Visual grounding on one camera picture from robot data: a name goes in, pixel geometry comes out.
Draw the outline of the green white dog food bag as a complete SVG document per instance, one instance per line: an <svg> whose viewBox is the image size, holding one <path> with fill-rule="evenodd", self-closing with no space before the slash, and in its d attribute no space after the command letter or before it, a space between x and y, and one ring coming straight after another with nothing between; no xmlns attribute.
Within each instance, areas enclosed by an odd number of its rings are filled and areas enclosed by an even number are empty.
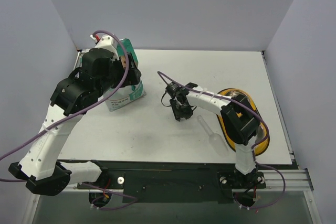
<svg viewBox="0 0 336 224"><path fill-rule="evenodd" d="M133 45L128 38L121 39L126 51L132 54L134 63L138 67L139 61L134 51ZM146 95L142 80L139 84L119 88L118 91L105 101L110 112L120 109L127 104L142 98Z"/></svg>

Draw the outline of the clear plastic scoop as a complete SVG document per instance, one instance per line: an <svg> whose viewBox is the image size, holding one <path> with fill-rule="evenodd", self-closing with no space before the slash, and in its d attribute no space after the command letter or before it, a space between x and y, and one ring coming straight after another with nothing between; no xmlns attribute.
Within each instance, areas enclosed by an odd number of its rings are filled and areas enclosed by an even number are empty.
<svg viewBox="0 0 336 224"><path fill-rule="evenodd" d="M218 133L213 132L201 115L197 116L197 121L208 135L208 143L219 156L226 156L228 148L224 139Z"/></svg>

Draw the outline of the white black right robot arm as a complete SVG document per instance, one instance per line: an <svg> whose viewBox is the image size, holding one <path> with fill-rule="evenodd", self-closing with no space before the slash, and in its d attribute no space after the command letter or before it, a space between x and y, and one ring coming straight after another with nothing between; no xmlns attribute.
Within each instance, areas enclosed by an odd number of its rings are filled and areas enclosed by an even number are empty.
<svg viewBox="0 0 336 224"><path fill-rule="evenodd" d="M220 117L224 136L235 144L236 184L246 187L257 181L259 175L254 149L267 140L269 132L245 95L224 96L206 91L191 82L186 86L171 82L166 86L165 93L170 96L170 107L177 121L189 119L195 107Z"/></svg>

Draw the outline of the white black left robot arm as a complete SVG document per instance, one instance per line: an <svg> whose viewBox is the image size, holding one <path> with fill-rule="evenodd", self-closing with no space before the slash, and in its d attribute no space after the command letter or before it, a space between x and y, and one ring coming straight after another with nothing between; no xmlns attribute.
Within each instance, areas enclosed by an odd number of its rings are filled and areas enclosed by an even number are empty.
<svg viewBox="0 0 336 224"><path fill-rule="evenodd" d="M58 156L76 124L109 89L134 86L140 77L130 52L120 57L103 48L87 51L81 66L57 84L33 145L21 161L10 164L9 172L25 181L26 188L36 195L55 196L76 183L104 187L107 170L97 161L66 162Z"/></svg>

